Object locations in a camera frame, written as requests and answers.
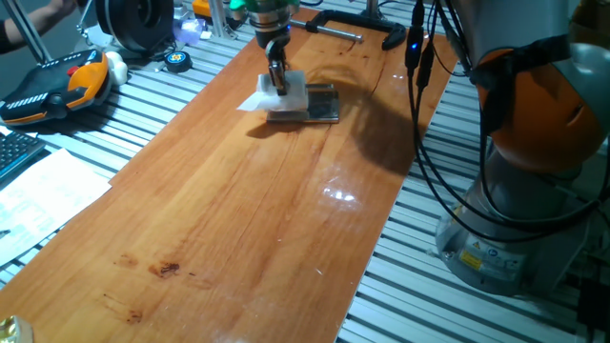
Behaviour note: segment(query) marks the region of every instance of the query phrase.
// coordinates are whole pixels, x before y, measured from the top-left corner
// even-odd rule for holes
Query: white plastic part
[[[211,39],[212,38],[212,32],[211,31],[203,31],[203,32],[201,32],[201,35],[199,36],[199,38],[205,39],[205,40]]]
[[[113,85],[121,86],[127,82],[127,65],[123,62],[123,57],[114,51],[106,52],[108,58],[108,71]]]
[[[127,65],[123,62],[114,63],[114,69],[111,72],[111,80],[116,86],[121,86],[127,83]]]

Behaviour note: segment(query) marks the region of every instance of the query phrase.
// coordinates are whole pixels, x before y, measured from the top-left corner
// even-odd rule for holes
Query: wooden board
[[[365,42],[294,29],[287,53],[338,89],[339,124],[237,111],[267,70],[251,42],[0,291],[0,317],[36,343],[332,342],[414,154],[404,46],[331,27]]]

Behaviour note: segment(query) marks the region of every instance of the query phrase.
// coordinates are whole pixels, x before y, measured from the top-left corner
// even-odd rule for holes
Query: silver metal plate
[[[339,122],[339,93],[333,85],[306,85],[309,107],[306,111],[269,111],[270,123],[326,123]]]

